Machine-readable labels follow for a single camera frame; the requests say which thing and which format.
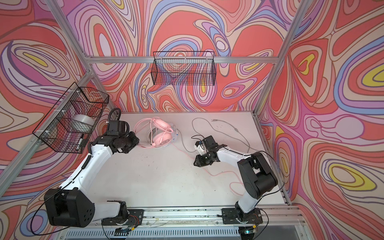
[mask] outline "headphone ear cup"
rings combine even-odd
[[[163,131],[169,131],[170,129],[172,130],[171,126],[164,122],[163,120],[161,120],[160,118],[156,118],[153,123],[155,124],[156,127],[158,127],[159,129],[163,130]]]
[[[164,132],[157,134],[156,136],[153,137],[152,142],[154,147],[162,147],[170,143],[172,140],[172,134],[169,132]]]

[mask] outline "mounting plate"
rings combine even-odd
[[[231,209],[221,209],[221,215],[223,215],[223,223],[224,224],[239,224],[236,220],[237,211],[235,208]],[[255,224],[256,226],[263,223],[263,218],[260,212],[260,209],[255,208],[249,213],[246,214],[246,217],[242,219],[242,222],[247,222],[251,224]]]
[[[128,221],[124,224],[124,226],[136,226],[137,219],[139,220],[138,225],[141,225],[143,221],[144,210],[143,209],[127,209],[127,211],[130,216],[128,217]],[[103,226],[118,226],[117,224],[123,224],[125,221],[126,219],[105,218],[101,220],[101,224]]]

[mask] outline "pink cable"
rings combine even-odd
[[[189,156],[186,152],[180,150],[180,149],[179,149],[178,147],[176,147],[176,146],[175,146],[175,148],[176,148],[177,150],[179,150],[180,152],[184,153],[185,155],[187,155],[189,158],[191,158],[191,156]],[[206,172],[207,172],[209,175],[211,175],[212,177],[216,177],[216,176],[218,176],[218,175],[220,175],[220,174],[222,174],[222,173],[232,172],[233,174],[236,175],[236,177],[237,177],[237,179],[238,179],[239,181],[238,181],[238,182],[231,182],[231,183],[229,184],[229,189],[230,189],[234,194],[236,194],[236,195],[239,195],[239,196],[242,196],[242,195],[243,195],[243,194],[237,193],[237,192],[236,192],[235,190],[233,190],[232,187],[231,187],[231,185],[234,184],[234,183],[241,184],[241,185],[243,185],[243,187],[244,187],[244,184],[241,182],[239,176],[238,176],[237,173],[235,173],[234,171],[224,171],[224,172],[220,172],[220,173],[218,173],[218,174],[216,174],[216,175],[213,175],[213,174],[211,174],[210,172],[208,172],[205,168],[202,167],[202,169],[204,169],[204,171],[206,171]]]

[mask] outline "gray cable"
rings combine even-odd
[[[230,124],[229,122],[226,122],[226,121],[224,121],[224,120],[220,120],[220,119],[212,119],[212,122],[225,122],[226,124],[229,124],[231,127],[233,127],[233,129],[236,131],[236,132],[238,132],[244,139],[245,139],[245,141],[248,143],[248,150],[247,150],[247,152],[249,152],[249,149],[251,148],[250,147],[250,144],[249,144],[249,142],[248,142],[248,140],[244,137],[244,135],[243,134],[241,134],[241,132],[239,132],[239,130],[237,130],[237,128],[235,128],[235,126],[234,125],[232,125],[232,124]]]
[[[180,133],[181,143],[183,144],[184,149],[185,149],[187,152],[191,152],[191,151],[188,151],[188,149],[187,149],[187,148],[185,147],[185,145],[184,145],[184,142],[183,142],[183,135],[181,134],[180,129],[177,129],[177,131]]]
[[[193,128],[193,130],[194,130],[196,133],[201,134],[201,133],[199,133],[198,131],[196,131],[195,127],[193,126],[193,121],[195,121],[196,119],[199,119],[199,118],[194,118],[194,119],[192,120],[192,128]],[[211,128],[212,128],[213,130],[215,130],[216,132],[220,132],[219,130],[214,129],[214,127],[211,125],[211,123],[210,123],[208,120],[206,120],[206,121],[207,121],[207,123],[211,126]],[[224,135],[226,135],[226,136],[228,136],[228,137],[230,137],[230,138],[239,140],[240,142],[242,142],[244,145],[246,145],[246,146],[249,147],[250,149],[253,149],[253,150],[255,150],[255,151],[258,151],[257,149],[254,149],[254,148],[250,147],[249,145],[247,145],[245,142],[243,142],[242,140],[240,140],[240,139],[238,139],[238,138],[229,136],[228,134],[223,133],[223,132],[220,132],[220,133],[222,133],[222,134],[224,134]]]

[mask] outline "vent grille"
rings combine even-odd
[[[114,228],[104,228],[109,238],[166,238],[166,237],[238,237],[238,227],[150,227],[137,228],[131,233],[115,233]],[[66,239],[104,238],[101,228],[71,229]]]

